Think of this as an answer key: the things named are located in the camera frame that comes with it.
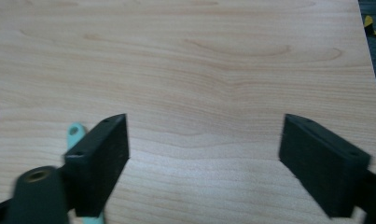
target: teal object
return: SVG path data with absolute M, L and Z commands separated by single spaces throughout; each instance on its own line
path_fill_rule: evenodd
M 67 132 L 68 150 L 74 147 L 86 134 L 86 129 L 81 123 L 72 123 Z M 83 217 L 83 224 L 104 224 L 104 212 L 99 217 Z

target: teal plastic piece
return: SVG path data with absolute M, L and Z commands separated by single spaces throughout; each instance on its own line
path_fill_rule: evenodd
M 67 133 L 68 150 L 74 147 L 86 134 L 86 129 L 82 124 L 76 122 L 69 126 Z M 83 224 L 104 224 L 104 212 L 99 217 L 83 217 Z

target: wooden table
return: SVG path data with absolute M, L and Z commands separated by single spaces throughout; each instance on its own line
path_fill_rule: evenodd
M 62 164 L 71 122 L 120 113 L 132 157 L 108 223 L 360 221 L 327 219 L 277 156 L 291 113 L 376 172 L 356 0 L 0 0 L 0 202 L 21 173 Z

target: screw hole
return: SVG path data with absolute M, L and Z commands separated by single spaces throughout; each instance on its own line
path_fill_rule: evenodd
M 74 135 L 77 133 L 77 131 L 79 131 L 79 129 L 77 127 L 72 127 L 70 130 L 69 130 L 69 134 L 70 135 Z
M 25 177 L 25 181 L 28 183 L 33 183 L 45 179 L 49 174 L 50 172 L 47 170 L 36 171 L 32 174 L 27 175 L 27 177 Z

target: wood grain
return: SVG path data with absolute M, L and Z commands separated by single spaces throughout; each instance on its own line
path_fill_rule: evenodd
M 355 0 L 0 0 L 0 202 L 22 172 L 62 164 L 71 122 L 119 113 L 132 158 L 108 223 L 361 219 L 327 219 L 277 157 L 291 113 L 365 149 L 376 171 Z

